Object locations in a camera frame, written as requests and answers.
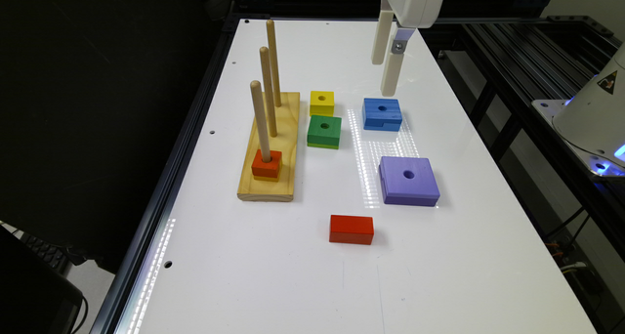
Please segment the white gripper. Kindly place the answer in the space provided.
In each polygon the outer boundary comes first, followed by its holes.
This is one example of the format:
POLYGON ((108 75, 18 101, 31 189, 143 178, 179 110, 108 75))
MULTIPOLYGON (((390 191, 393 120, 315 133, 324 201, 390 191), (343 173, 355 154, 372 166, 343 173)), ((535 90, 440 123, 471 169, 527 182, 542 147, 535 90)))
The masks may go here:
POLYGON ((388 0, 391 10, 381 10, 376 26, 371 61, 382 64, 394 14, 400 26, 390 44, 381 83, 381 94, 391 97, 396 92, 404 54, 415 28, 429 28, 438 18, 443 0, 388 0))

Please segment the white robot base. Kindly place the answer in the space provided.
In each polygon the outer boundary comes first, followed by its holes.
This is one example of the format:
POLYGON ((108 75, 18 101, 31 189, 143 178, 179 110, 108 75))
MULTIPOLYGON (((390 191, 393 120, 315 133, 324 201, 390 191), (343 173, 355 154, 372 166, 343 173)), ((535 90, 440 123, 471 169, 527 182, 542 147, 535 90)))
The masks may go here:
POLYGON ((532 106, 593 177, 624 177, 623 48, 572 98, 532 106))

